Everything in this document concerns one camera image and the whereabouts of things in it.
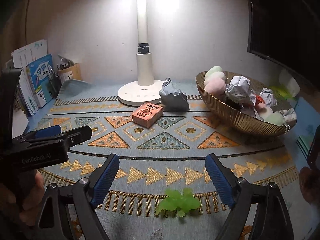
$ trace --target green plush ball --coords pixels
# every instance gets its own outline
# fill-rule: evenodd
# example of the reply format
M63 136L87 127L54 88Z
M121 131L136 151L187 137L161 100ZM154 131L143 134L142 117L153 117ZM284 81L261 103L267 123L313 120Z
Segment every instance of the green plush ball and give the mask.
M280 114L278 112L270 114L268 117L266 117L266 119L264 119L264 121L271 123L271 124L279 125L279 126L285 124L285 120L284 120L282 114Z
M208 76L210 76L212 73L214 73L216 71L222 72L222 68L219 66L214 66L214 67L210 68L209 71L205 74L204 79L206 79Z

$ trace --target white wall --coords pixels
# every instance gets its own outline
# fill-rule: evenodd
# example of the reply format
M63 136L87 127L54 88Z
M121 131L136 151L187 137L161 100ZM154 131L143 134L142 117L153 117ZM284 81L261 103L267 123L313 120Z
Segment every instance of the white wall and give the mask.
M194 80L220 65L269 83L280 66L247 52L247 0L148 0L155 78ZM136 0L30 0L28 43L81 63L87 82L136 80Z

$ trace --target basket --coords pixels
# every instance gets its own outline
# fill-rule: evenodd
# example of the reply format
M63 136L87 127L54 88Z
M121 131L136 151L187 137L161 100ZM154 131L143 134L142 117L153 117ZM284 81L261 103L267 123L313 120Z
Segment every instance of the basket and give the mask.
M241 113L240 111L232 108L231 106L226 105L222 101L218 100L214 96L210 95L204 90L204 75L207 71L201 72L196 76L196 84L199 90L199 93L202 97L202 100L206 106L222 120L224 120L230 126L236 128L237 130L249 133L257 136L279 136L285 133L284 126L278 126L271 123L263 122L258 119L255 119L249 115ZM224 71L226 75L227 83L234 76L240 76L240 74ZM250 88L253 89L256 93L262 91L266 87L263 83L245 76L250 80ZM277 105L271 107L273 112L280 110L289 110L291 105L282 98L279 94L274 93L274 97L277 100Z

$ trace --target lamp base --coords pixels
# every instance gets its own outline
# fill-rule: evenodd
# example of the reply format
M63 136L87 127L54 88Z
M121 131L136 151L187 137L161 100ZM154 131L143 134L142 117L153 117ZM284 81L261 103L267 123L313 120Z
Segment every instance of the lamp base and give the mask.
M121 103L129 106L141 106L146 102L160 103L159 91L163 81L154 80L150 86L139 86L138 81L124 85L118 90L118 98Z

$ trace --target bowl rim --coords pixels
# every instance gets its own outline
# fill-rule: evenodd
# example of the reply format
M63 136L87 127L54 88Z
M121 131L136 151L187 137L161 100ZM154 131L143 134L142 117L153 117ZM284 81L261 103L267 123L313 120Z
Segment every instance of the bowl rim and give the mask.
M198 75L196 75L196 84L197 84L197 85L200 86L200 84L198 84L197 77L198 77L200 74L202 74L202 73L206 74L207 72L208 72L208 71L203 71L203 72L200 72ZM249 80L254 79L254 78L251 78L251 77L248 77L248 76L244 76L244 77L245 77L245 78L248 78ZM218 98L216 98L216 97L214 97L213 95L209 94L207 91L204 90L204 88L201 87L201 89L204 91L204 93L206 93L206 94L208 94L209 96L213 97L214 99L216 99L216 100L219 101L220 103L224 104L225 106L230 107L233 111L239 112L241 115L248 116L248 117L250 117L252 120L257 120L257 121L259 121L259 122L267 123L267 124L269 124L269 125L271 125L271 126L282 127L282 128L284 127L284 126L282 126L282 125L276 125L276 124L273 124L273 123L261 121L261 120L259 120L259 119L257 119L257 118L254 118L254 117L250 116L250 115L244 114L244 113L242 113L241 111L238 111L237 109L235 109L235 108L227 105L226 103L220 101Z

